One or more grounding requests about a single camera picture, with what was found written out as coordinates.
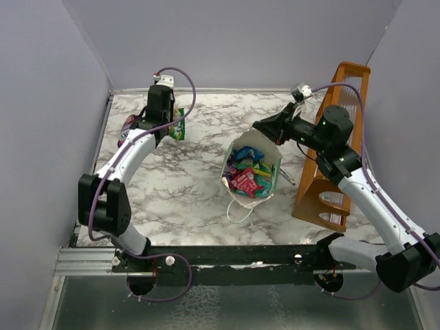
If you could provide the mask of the green paper gift bag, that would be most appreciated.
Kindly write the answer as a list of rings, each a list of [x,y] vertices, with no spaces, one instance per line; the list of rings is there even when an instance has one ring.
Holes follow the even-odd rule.
[[[256,129],[245,131],[231,142],[221,169],[221,181],[231,196],[226,209],[230,223],[244,222],[255,207],[273,197],[281,160],[281,152],[275,143]],[[247,209],[243,219],[231,217],[232,204]]]

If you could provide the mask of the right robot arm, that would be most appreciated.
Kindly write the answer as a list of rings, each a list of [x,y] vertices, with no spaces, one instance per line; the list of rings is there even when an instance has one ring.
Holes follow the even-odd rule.
[[[312,124],[295,110],[289,103],[252,126],[276,145],[293,140],[314,150],[319,171],[356,204],[384,242],[378,246],[332,234],[318,242],[317,264],[331,269],[339,262],[350,263],[375,272],[397,293],[433,273],[439,261],[439,234],[427,234],[409,219],[363,168],[361,156],[347,142],[353,130],[348,111],[328,106]]]

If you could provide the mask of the purple Fox's candy bag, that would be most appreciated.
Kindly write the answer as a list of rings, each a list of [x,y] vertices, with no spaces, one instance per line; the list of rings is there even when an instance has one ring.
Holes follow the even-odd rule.
[[[124,144],[128,134],[129,134],[129,131],[131,130],[131,125],[137,120],[137,118],[138,118],[137,115],[131,114],[124,121],[124,124],[122,125],[122,128],[120,129],[120,133],[119,133],[119,137],[118,137],[118,142],[117,142],[118,148],[120,148]]]

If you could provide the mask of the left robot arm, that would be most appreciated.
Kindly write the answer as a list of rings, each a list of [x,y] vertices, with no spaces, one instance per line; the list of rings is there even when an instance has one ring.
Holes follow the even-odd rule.
[[[84,174],[78,181],[79,223],[102,232],[103,238],[129,252],[128,263],[139,272],[151,265],[147,250],[151,243],[131,224],[127,186],[146,156],[168,135],[174,102],[172,88],[152,85],[147,104],[129,127],[122,146],[95,174]]]

